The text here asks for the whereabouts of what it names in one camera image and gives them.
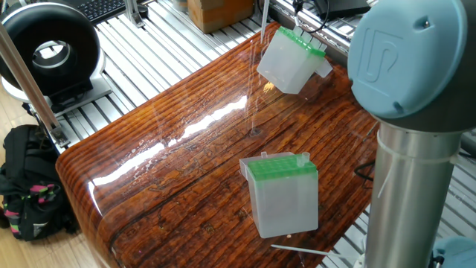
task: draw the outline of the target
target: cardboard box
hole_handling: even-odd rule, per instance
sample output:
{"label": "cardboard box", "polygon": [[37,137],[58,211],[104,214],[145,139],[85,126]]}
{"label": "cardboard box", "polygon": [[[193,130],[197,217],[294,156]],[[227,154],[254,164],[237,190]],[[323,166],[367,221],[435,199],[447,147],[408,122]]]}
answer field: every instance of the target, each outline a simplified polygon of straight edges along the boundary
{"label": "cardboard box", "polygon": [[188,0],[188,14],[204,33],[232,25],[253,14],[254,0]]}

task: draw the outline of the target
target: glossy wood surface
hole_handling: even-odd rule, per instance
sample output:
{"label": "glossy wood surface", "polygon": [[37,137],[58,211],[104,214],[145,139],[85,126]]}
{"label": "glossy wood surface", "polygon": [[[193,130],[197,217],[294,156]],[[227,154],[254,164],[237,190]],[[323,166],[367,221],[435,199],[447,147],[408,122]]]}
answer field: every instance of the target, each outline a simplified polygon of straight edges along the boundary
{"label": "glossy wood surface", "polygon": [[[376,150],[376,121],[334,65],[299,95],[256,72],[279,25],[66,150],[57,170],[89,242],[116,267],[315,267],[370,203],[353,169]],[[239,159],[310,152],[319,229],[262,239]]]}

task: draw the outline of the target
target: white stick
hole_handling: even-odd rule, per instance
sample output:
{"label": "white stick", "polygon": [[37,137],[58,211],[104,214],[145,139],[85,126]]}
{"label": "white stick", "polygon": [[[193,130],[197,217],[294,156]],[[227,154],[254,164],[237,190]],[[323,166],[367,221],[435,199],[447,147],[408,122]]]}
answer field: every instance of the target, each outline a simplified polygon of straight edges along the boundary
{"label": "white stick", "polygon": [[268,18],[269,0],[265,0],[265,6],[263,7],[263,19],[261,20],[261,42],[265,38],[266,20]]}
{"label": "white stick", "polygon": [[343,258],[343,259],[347,259],[347,260],[349,260],[349,259],[350,260],[357,260],[358,259],[356,257],[344,256],[344,255],[335,254],[335,253],[331,253],[331,252],[322,252],[322,251],[318,251],[318,250],[300,249],[300,248],[293,247],[293,246],[278,246],[278,245],[271,245],[271,246],[274,247],[274,248],[277,248],[277,249],[294,250],[294,251],[307,252],[307,253],[318,254],[318,255],[323,255],[323,256],[334,256],[334,257],[337,257],[337,258]]}

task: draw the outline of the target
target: black cable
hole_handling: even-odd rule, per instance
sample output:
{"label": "black cable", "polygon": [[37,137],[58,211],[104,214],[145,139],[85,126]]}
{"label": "black cable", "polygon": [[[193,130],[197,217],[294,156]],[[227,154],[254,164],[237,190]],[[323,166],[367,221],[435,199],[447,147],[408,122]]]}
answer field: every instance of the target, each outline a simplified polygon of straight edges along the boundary
{"label": "black cable", "polygon": [[[303,29],[303,31],[307,32],[308,34],[313,34],[313,33],[316,33],[316,32],[319,32],[320,30],[324,29],[324,27],[326,27],[326,23],[329,21],[329,13],[330,13],[330,0],[324,0],[327,4],[327,13],[326,13],[326,18],[324,19],[324,21],[322,22],[322,25],[316,29],[316,30],[313,30],[313,31],[306,31]],[[293,8],[295,9],[295,16],[298,15],[299,12],[301,12],[303,10],[303,5],[305,2],[309,2],[308,0],[293,0],[292,2],[292,6]],[[318,5],[318,0],[314,0],[314,6],[316,8],[316,10],[320,13],[321,12],[321,8],[319,7]]]}
{"label": "black cable", "polygon": [[363,170],[367,167],[371,167],[371,166],[374,166],[375,165],[375,160],[371,161],[371,162],[368,162],[368,163],[365,163],[363,165],[359,165],[358,167],[356,167],[356,169],[354,170],[354,173],[361,177],[362,179],[365,179],[365,180],[368,180],[370,182],[373,182],[373,178],[372,177],[369,177],[368,175],[365,175],[363,173],[360,172],[360,170]]}

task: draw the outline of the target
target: clear plastic box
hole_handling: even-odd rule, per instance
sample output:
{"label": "clear plastic box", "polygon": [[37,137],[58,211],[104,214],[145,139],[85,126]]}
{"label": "clear plastic box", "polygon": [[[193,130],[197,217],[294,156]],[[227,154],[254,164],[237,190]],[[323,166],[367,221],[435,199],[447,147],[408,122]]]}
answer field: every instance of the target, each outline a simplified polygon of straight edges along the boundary
{"label": "clear plastic box", "polygon": [[240,159],[260,237],[318,228],[318,172],[309,154]]}
{"label": "clear plastic box", "polygon": [[281,27],[257,70],[282,93],[297,94],[322,64],[325,55],[312,41],[306,41],[294,31]]}

